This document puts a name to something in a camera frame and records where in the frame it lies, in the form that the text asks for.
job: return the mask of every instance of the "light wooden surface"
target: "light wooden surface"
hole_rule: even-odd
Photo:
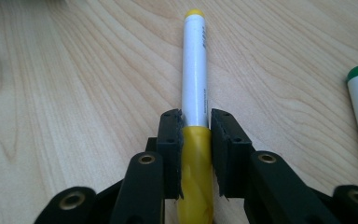
[[[192,7],[207,20],[210,108],[309,186],[358,185],[345,83],[358,65],[358,1],[1,0],[0,223],[32,223],[58,192],[124,176],[159,115],[180,107]],[[215,192],[215,223],[243,223],[242,200]]]

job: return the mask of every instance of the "black plastic part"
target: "black plastic part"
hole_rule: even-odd
[[[183,198],[181,189],[181,152],[183,146],[182,112],[174,109],[160,117],[157,137],[157,153],[164,160],[164,193],[166,199]]]
[[[108,223],[115,207],[123,180],[97,194],[96,202],[90,212],[89,223]]]
[[[243,198],[248,179],[247,164],[255,152],[252,141],[228,112],[212,109],[213,168],[220,196]]]
[[[92,189],[83,187],[66,189],[51,199],[35,223],[89,223],[89,214],[95,199],[96,194]]]
[[[313,191],[277,154],[257,151],[250,159],[249,175],[253,183],[245,195],[245,207],[252,207],[255,192],[267,208],[265,213],[248,213],[259,222],[269,215],[270,223],[339,223]]]
[[[332,210],[344,223],[358,223],[358,187],[339,186],[332,199]]]
[[[156,152],[130,161],[110,223],[164,223],[163,162]]]

